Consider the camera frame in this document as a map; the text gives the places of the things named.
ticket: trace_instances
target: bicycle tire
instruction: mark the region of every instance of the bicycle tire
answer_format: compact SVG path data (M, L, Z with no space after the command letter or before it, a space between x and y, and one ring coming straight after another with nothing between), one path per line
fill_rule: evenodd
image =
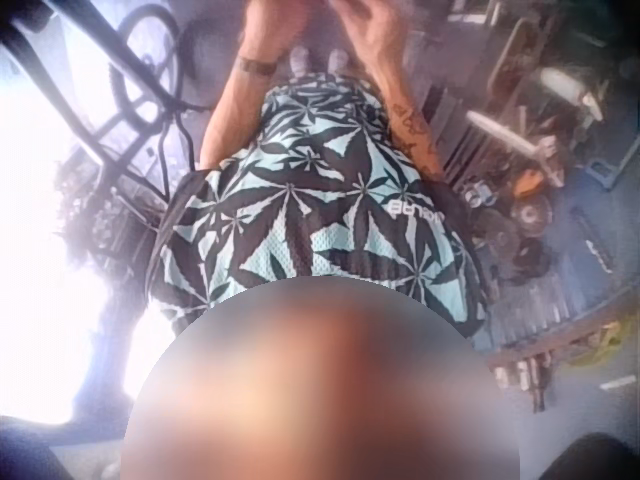
M173 53L173 55L176 56L175 85L173 91L169 93L174 97L179 98L182 94L182 84L184 77L182 62L180 61L178 55L180 28L178 27L178 22L173 17L171 12L161 5L143 5L142 7L133 10L124 18L124 20L122 20L122 23L120 23L120 26L117 30L118 34L126 43L129 39L129 36L133 32L133 29L138 25L138 23L148 18L155 18L162 22L162 24L169 31L169 34L171 35L171 38L176 47ZM162 123L157 121L148 122L138 114L133 104L134 102L129 98L129 95L127 93L125 76L113 65L109 65L109 79L111 83L111 93L113 95L113 99L115 100L116 107L122 112L122 115L129 126L136 132L142 133L148 131L148 129L152 128L155 125L155 129L157 130L157 132L155 133L160 133L160 131L162 130Z

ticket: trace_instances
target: hand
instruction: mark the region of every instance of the hand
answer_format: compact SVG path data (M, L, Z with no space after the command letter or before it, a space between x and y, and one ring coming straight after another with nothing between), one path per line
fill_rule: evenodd
M249 0L239 54L275 63L307 26L311 0Z
M402 73L407 22L393 0L329 0L367 71L376 77Z

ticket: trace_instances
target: sneaker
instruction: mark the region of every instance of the sneaker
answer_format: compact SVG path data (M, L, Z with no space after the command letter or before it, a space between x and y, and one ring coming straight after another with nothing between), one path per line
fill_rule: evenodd
M332 75L338 75L347 69L349 65L349 54L340 48L334 48L329 55L327 71Z
M289 64L295 78L304 77L310 70L309 49L301 46L295 47L289 54Z

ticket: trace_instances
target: wristband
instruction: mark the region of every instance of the wristband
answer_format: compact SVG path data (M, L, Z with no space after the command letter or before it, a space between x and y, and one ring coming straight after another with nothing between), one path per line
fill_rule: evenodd
M243 72L251 73L254 75L260 75L261 77L272 77L276 73L278 68L277 63L266 63L258 60L249 60L248 58L240 57L236 59L236 68L239 68Z

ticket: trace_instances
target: bicycle wheel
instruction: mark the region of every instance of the bicycle wheel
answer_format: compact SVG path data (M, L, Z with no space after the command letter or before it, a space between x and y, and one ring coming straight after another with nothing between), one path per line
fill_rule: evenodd
M183 70L176 54L180 30L171 12L160 5L144 5L124 18L118 33L152 70L163 88L174 97L180 97ZM142 91L113 65L109 66L109 77L116 106L127 123L137 132L151 128L160 114L160 106L152 100L134 106ZM156 127L159 133L162 125Z

